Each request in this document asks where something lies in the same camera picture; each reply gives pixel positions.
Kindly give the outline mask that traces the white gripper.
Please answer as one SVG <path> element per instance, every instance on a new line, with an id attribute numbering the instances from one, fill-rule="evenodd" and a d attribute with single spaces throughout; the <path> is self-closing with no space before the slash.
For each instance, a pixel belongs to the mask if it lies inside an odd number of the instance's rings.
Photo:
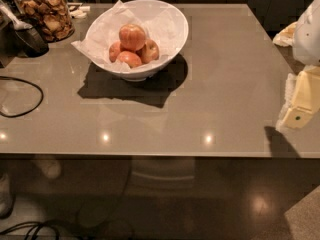
<path id="1" fill-rule="evenodd" d="M 297 61 L 310 66 L 288 75 L 277 131 L 301 129 L 320 110 L 320 0 L 313 0 L 299 17 L 292 50 Z"/>

